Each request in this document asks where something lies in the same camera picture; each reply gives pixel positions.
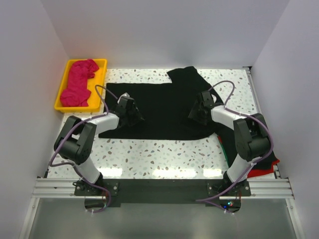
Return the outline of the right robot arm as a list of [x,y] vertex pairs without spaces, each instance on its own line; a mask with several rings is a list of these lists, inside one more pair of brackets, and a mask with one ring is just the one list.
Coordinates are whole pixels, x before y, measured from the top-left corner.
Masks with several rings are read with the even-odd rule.
[[214,102],[209,91],[197,95],[188,118],[203,125],[219,123],[234,132],[235,160],[224,173],[219,193],[206,201],[242,185],[253,167],[273,152],[273,138],[262,114],[247,115],[231,110],[222,103]]

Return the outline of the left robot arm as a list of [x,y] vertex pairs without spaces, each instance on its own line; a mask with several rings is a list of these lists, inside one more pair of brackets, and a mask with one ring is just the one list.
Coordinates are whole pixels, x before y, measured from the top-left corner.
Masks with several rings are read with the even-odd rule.
[[70,116],[56,139],[54,155],[49,165],[62,165],[53,164],[54,158],[59,154],[67,160],[65,164],[72,166],[80,177],[74,184],[77,190],[94,196],[108,195],[103,175],[90,158],[94,138],[100,133],[131,127],[143,120],[135,100],[127,94],[120,96],[112,110],[101,115],[86,119]]

